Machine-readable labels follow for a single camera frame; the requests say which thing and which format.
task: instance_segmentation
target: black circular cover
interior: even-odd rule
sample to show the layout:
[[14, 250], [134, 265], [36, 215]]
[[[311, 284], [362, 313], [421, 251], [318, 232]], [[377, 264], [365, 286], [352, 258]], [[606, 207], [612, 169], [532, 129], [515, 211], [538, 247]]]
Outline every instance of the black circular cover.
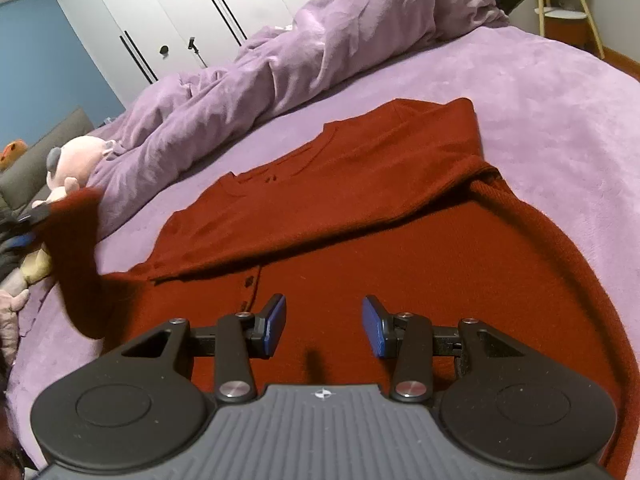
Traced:
[[36, 399], [31, 425], [50, 460], [125, 472], [176, 453], [206, 415], [204, 397], [189, 380], [139, 358], [89, 365], [52, 384]]
[[449, 387], [440, 418], [476, 456], [553, 470], [597, 455], [614, 431], [616, 410], [602, 388], [567, 368], [531, 369], [519, 358], [499, 358]]

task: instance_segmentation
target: wooden floor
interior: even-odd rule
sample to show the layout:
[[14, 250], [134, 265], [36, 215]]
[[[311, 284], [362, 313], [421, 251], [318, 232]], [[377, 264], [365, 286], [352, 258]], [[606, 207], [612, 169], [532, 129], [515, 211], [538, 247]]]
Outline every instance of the wooden floor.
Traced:
[[623, 54], [620, 54], [615, 50], [605, 47], [604, 61], [640, 81], [640, 63], [634, 61], [633, 59], [624, 56]]

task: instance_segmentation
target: metal screw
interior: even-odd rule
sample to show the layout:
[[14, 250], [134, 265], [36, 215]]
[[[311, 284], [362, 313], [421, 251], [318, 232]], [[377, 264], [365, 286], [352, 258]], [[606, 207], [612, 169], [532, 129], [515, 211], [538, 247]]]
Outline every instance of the metal screw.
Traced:
[[227, 381], [226, 383], [220, 386], [220, 394], [225, 397], [229, 397], [230, 399], [235, 399], [236, 397], [242, 397], [249, 393], [251, 390], [251, 386], [249, 386], [244, 381]]
[[407, 399], [423, 396], [427, 392], [427, 387], [419, 381], [402, 381], [396, 384], [396, 393]]

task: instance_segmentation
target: gray ribbed plate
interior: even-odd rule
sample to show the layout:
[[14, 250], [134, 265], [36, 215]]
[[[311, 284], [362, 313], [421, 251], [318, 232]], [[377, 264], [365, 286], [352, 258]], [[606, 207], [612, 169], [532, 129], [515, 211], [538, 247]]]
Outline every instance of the gray ribbed plate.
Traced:
[[[105, 478], [48, 468], [43, 480]], [[606, 480], [596, 465], [531, 474], [466, 455], [421, 406], [386, 399], [375, 384], [269, 386], [228, 406], [187, 450], [119, 480]]]

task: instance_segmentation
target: blue wall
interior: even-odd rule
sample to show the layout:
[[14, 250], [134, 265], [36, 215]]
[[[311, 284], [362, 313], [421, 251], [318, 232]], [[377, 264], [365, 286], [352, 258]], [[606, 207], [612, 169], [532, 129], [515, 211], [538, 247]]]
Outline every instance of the blue wall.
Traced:
[[124, 111], [58, 2], [0, 5], [0, 150], [34, 144], [79, 106], [94, 126]]

